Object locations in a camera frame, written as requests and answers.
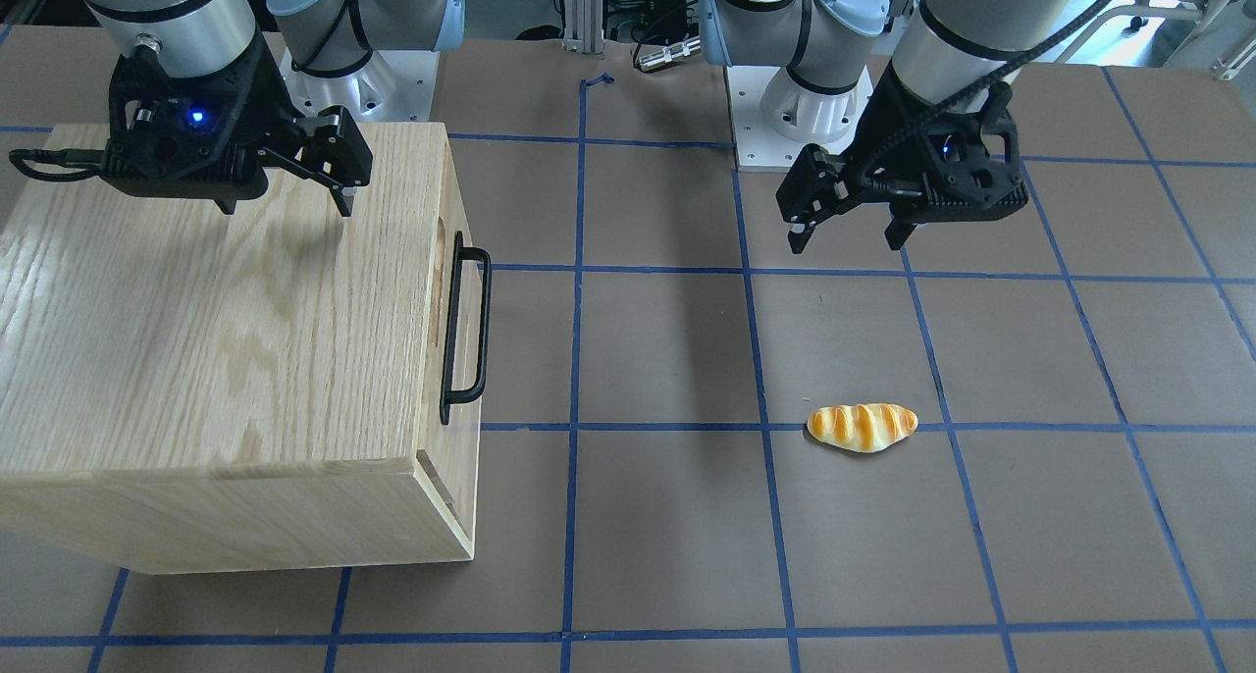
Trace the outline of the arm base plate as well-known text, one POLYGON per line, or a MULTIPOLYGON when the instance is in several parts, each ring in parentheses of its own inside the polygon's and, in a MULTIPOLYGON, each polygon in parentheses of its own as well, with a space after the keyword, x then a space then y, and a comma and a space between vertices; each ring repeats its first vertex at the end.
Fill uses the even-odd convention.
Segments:
POLYGON ((291 104, 301 116, 317 116, 342 105, 362 123, 426 123, 435 104, 440 51, 376 51, 357 73, 317 78, 291 69, 284 51, 280 74, 291 104))
POLYGON ((727 67, 726 84, 737 163, 749 171, 786 172, 805 144, 840 154, 854 141, 873 92, 862 69, 852 90, 808 90, 782 67, 727 67))

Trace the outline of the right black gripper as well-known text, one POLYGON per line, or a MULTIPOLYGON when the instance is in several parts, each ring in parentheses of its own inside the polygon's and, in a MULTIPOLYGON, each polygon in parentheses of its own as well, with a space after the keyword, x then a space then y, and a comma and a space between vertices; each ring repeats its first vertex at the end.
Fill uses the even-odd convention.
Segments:
POLYGON ((332 195, 340 217, 350 217, 359 187, 369 185, 373 153, 353 114, 332 105, 317 116, 299 116, 268 41, 250 41, 240 62, 254 67, 245 104, 232 133, 232 172, 260 167, 257 149, 296 159, 296 171, 332 195))

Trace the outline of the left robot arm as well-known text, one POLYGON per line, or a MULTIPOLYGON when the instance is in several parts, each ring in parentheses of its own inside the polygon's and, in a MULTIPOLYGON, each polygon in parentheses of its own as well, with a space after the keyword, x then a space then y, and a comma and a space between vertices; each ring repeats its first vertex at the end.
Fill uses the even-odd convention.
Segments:
POLYGON ((885 244, 923 225, 1005 220, 1027 203, 1010 113, 1024 65, 1086 26, 1112 0, 1060 24, 1071 0, 919 0, 839 153, 803 131, 803 107, 849 100, 891 19, 891 0, 700 0, 716 67, 772 67, 762 113, 803 147, 775 198, 791 252, 862 205, 891 213, 885 244))

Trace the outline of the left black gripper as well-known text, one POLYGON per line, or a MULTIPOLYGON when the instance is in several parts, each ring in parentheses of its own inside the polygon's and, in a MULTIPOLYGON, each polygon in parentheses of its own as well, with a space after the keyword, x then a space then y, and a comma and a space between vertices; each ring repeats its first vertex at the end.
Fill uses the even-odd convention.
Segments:
MULTIPOLYGON (((923 212, 923 164, 914 142, 919 116, 923 100, 906 85, 898 67, 888 65, 845 154, 805 144, 794 156, 775 193, 793 254, 804 252, 821 222, 857 205, 888 203, 894 213, 923 212)), ((927 222, 892 217, 884 231, 888 249, 902 251, 922 226, 927 222)))

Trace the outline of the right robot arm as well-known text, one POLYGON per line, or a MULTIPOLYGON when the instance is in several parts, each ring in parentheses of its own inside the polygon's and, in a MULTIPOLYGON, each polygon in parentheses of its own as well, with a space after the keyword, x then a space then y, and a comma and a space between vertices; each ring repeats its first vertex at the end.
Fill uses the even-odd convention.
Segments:
POLYGON ((31 180, 100 180, 139 198, 211 200, 234 213, 279 168, 350 216, 369 185, 365 122, 402 119, 387 51, 448 51, 465 0, 264 0, 278 62, 247 0, 82 0, 121 46, 103 149, 13 151, 31 180))

